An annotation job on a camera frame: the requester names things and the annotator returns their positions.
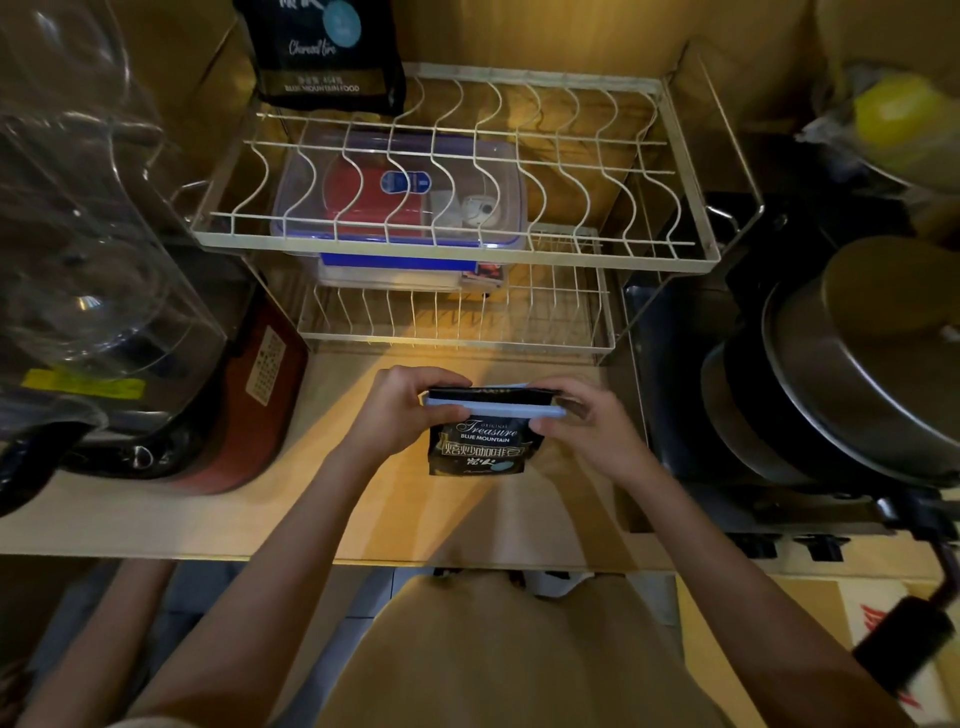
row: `another person's arm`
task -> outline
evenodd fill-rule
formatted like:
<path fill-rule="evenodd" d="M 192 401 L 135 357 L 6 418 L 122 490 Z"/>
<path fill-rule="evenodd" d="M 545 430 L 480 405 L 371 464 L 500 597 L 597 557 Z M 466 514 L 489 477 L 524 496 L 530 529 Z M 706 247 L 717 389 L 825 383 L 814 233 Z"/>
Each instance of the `another person's arm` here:
<path fill-rule="evenodd" d="M 440 384 L 470 382 L 433 367 L 377 373 L 344 441 L 137 698 L 130 717 L 176 717 L 202 728 L 264 725 L 367 483 L 429 426 L 467 416 L 456 405 L 420 405 L 420 392 Z"/>
<path fill-rule="evenodd" d="M 770 726 L 908 726 L 913 722 L 816 620 L 718 529 L 657 461 L 609 391 L 549 377 L 583 419 L 536 420 L 623 487 L 657 531 L 743 687 Z"/>
<path fill-rule="evenodd" d="M 116 710 L 174 562 L 128 559 L 17 728 L 96 728 Z"/>

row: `blue circle logo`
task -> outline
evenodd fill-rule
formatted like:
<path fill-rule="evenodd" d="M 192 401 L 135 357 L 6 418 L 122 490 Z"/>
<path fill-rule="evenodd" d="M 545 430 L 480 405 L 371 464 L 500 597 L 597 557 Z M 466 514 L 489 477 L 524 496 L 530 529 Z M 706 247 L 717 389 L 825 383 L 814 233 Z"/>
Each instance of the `blue circle logo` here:
<path fill-rule="evenodd" d="M 324 11 L 324 30 L 341 48 L 352 48 L 360 39 L 360 16 L 346 0 L 333 0 Z"/>

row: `countertop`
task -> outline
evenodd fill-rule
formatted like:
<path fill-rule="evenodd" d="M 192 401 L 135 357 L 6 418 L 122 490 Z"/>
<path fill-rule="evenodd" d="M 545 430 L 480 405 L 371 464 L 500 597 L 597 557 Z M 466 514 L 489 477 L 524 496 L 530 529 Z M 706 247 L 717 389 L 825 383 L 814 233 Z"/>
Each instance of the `countertop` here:
<path fill-rule="evenodd" d="M 191 497 L 160 485 L 60 472 L 33 502 L 0 519 L 0 553 L 247 559 L 343 437 L 375 372 L 397 363 L 446 366 L 477 384 L 558 373 L 600 381 L 603 371 L 477 350 L 321 349 L 311 356 L 283 452 L 248 485 Z M 525 473 L 490 477 L 428 475 L 426 451 L 424 434 L 376 474 L 350 518 L 337 563 L 672 569 L 655 536 L 620 527 L 612 483 L 559 443 L 545 442 Z M 799 545 L 781 551 L 760 564 L 779 573 L 938 577 L 929 549 L 903 536 L 854 539 L 842 564 L 815 564 Z"/>

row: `person's left hand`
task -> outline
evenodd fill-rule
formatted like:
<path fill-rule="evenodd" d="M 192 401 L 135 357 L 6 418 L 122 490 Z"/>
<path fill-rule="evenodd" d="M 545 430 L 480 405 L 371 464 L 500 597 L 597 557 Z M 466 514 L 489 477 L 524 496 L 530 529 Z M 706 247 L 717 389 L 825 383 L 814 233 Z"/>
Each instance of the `person's left hand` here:
<path fill-rule="evenodd" d="M 458 423 L 469 415 L 466 407 L 457 404 L 424 407 L 421 392 L 470 384 L 465 376 L 439 367 L 381 369 L 343 444 L 357 457 L 382 462 L 417 442 L 429 426 Z"/>

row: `beige apron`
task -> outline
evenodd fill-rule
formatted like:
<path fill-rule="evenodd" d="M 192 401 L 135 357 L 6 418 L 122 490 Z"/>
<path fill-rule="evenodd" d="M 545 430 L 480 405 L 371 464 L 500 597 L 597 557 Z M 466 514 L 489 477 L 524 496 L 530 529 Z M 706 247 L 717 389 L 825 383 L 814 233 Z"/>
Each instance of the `beige apron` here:
<path fill-rule="evenodd" d="M 536 598 L 505 572 L 412 579 L 373 621 L 317 725 L 730 725 L 621 576 Z"/>

